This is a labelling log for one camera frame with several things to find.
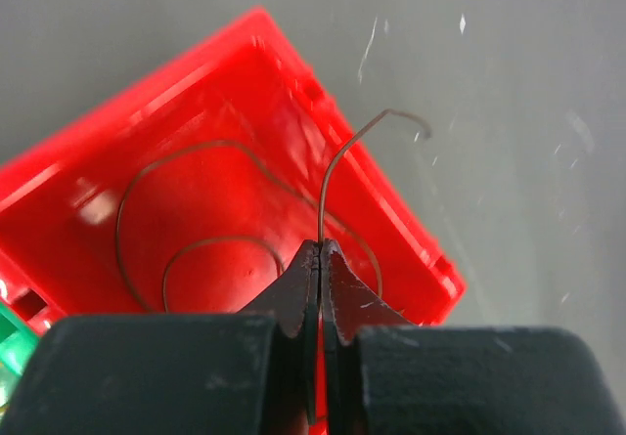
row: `gray surface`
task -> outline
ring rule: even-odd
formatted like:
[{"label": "gray surface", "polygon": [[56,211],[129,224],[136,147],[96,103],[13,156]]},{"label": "gray surface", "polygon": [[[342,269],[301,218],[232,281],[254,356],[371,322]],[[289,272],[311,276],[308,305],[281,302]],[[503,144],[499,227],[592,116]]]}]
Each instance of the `gray surface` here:
[{"label": "gray surface", "polygon": [[626,0],[0,0],[0,159],[254,4],[355,127],[433,125],[367,143],[468,280],[450,322],[568,327],[625,405]]}]

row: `red plastic box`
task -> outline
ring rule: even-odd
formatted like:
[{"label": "red plastic box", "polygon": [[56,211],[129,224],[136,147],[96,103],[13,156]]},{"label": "red plastic box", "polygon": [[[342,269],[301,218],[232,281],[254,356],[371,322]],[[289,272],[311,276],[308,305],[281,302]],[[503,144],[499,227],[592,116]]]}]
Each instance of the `red plastic box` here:
[{"label": "red plastic box", "polygon": [[[313,71],[265,12],[252,11],[0,171],[2,301],[38,333],[64,315],[142,312],[114,253],[118,205],[142,168],[192,144],[235,140],[316,198],[351,135]],[[445,318],[465,285],[362,146],[339,163],[328,208],[376,254],[393,308],[418,324]],[[120,247],[138,290],[162,310],[163,269],[185,244],[255,235],[289,264],[302,240],[315,238],[315,214],[241,151],[197,151],[137,183]],[[327,236],[376,289],[359,241],[332,222]],[[235,312],[276,276],[271,255],[252,243],[199,247],[172,267],[169,304]]]}]

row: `cable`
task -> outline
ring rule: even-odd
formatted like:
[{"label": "cable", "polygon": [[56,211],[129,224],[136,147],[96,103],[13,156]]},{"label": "cable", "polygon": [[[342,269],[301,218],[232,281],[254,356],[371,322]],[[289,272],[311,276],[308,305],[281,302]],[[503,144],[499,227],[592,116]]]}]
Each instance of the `cable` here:
[{"label": "cable", "polygon": [[[119,206],[117,208],[117,215],[115,218],[115,232],[114,232],[114,242],[115,242],[115,259],[117,261],[117,267],[119,269],[119,273],[126,285],[126,287],[128,288],[128,290],[130,291],[130,293],[133,295],[133,297],[135,298],[135,300],[141,305],[141,307],[148,312],[155,312],[156,310],[144,299],[144,297],[141,295],[141,293],[139,293],[139,290],[137,289],[137,287],[135,286],[134,282],[132,281],[132,279],[130,278],[130,275],[128,274],[128,271],[126,270],[126,266],[124,264],[124,260],[123,260],[123,255],[122,255],[122,250],[121,250],[121,240],[120,240],[120,230],[121,230],[121,220],[122,220],[122,215],[123,215],[123,211],[124,211],[124,207],[126,204],[126,201],[128,200],[128,198],[130,197],[130,194],[132,193],[133,189],[135,188],[135,186],[137,185],[137,183],[146,175],[148,175],[149,173],[153,172],[154,170],[158,169],[159,167],[161,167],[162,165],[173,161],[174,159],[177,159],[181,156],[184,156],[186,154],[192,153],[192,152],[198,152],[201,150],[211,150],[211,149],[216,149],[216,148],[232,148],[232,149],[236,149],[239,150],[241,152],[243,152],[244,154],[246,154],[251,161],[256,165],[256,167],[265,175],[265,177],[268,178],[268,180],[270,180],[272,183],[276,184],[278,187],[280,187],[281,189],[283,189],[284,191],[290,193],[291,195],[299,198],[300,200],[304,201],[306,204],[308,204],[309,206],[311,206],[314,210],[318,208],[318,203],[311,199],[308,198],[306,196],[304,196],[303,194],[301,194],[299,191],[297,191],[296,189],[292,188],[290,185],[288,185],[287,183],[285,183],[284,181],[282,181],[280,178],[278,178],[272,171],[270,171],[264,164],[263,162],[258,158],[258,156],[248,147],[246,147],[245,145],[233,141],[233,140],[224,140],[224,139],[218,139],[218,140],[213,140],[213,141],[209,141],[209,142],[203,142],[200,144],[195,144],[189,147],[186,147],[185,149],[179,150],[177,152],[173,152],[171,154],[168,154],[156,161],[153,161],[152,163],[148,164],[147,166],[145,166],[141,171],[139,171],[139,173],[137,173],[130,181],[130,183],[128,184],[128,186],[126,187],[126,190],[124,191],[122,198],[119,202]],[[331,212],[326,212],[326,216],[327,218],[329,218],[330,220],[334,221],[335,223],[339,224],[349,235],[351,235],[356,241],[357,243],[363,248],[363,250],[365,251],[365,253],[368,255],[370,262],[372,264],[372,267],[375,270],[376,273],[376,278],[377,278],[377,294],[380,298],[382,298],[382,273],[380,271],[380,264],[379,261],[376,257],[376,255],[374,254],[373,250],[370,248],[370,246],[365,242],[365,240],[363,238],[361,238],[358,234],[356,234],[356,232],[354,232],[352,229],[350,229],[344,222],[342,222],[341,220],[339,220],[336,215],[333,215],[333,213]],[[178,250],[173,256],[172,258],[167,262],[167,265],[165,266],[165,270],[163,272],[163,277],[161,279],[161,294],[162,294],[162,300],[163,300],[163,308],[165,309],[165,311],[169,311],[169,306],[167,303],[167,292],[166,292],[166,286],[167,286],[167,278],[168,278],[168,274],[169,271],[171,269],[171,267],[173,266],[173,264],[184,254],[186,254],[187,252],[203,246],[203,245],[209,245],[209,244],[214,244],[216,242],[218,242],[219,240],[235,240],[235,238],[237,238],[238,240],[246,240],[246,241],[250,241],[250,242],[254,242],[258,245],[260,245],[261,247],[263,247],[265,250],[267,250],[273,257],[274,259],[277,261],[277,265],[279,263],[281,263],[281,268],[284,269],[284,266],[282,264],[282,260],[280,258],[280,255],[277,253],[276,249],[274,249],[269,243],[267,243],[266,241],[264,241],[263,239],[259,239],[257,237],[254,236],[247,236],[247,235],[233,235],[233,236],[228,236],[228,237],[215,237],[215,238],[208,238],[208,239],[201,239],[199,241],[193,242],[191,244],[188,244],[186,246],[184,246],[182,249]]]},{"label": "cable", "polygon": [[317,219],[317,242],[322,244],[324,242],[324,206],[326,205],[326,193],[329,189],[329,182],[331,181],[331,175],[333,174],[333,170],[336,167],[336,164],[339,162],[341,157],[348,151],[350,148],[358,142],[358,140],[367,134],[370,129],[372,129],[376,124],[381,122],[387,115],[397,115],[398,117],[404,117],[406,119],[413,120],[417,122],[424,130],[424,138],[429,139],[432,136],[432,129],[430,125],[423,120],[418,115],[412,114],[410,112],[405,112],[403,110],[395,110],[395,109],[385,109],[379,115],[374,117],[370,122],[365,124],[365,126],[359,130],[356,134],[352,136],[350,140],[348,140],[343,147],[336,153],[336,155],[331,160],[329,167],[326,168],[326,174],[324,174],[324,180],[322,181],[322,190],[320,191],[320,205],[318,210],[318,219]]}]

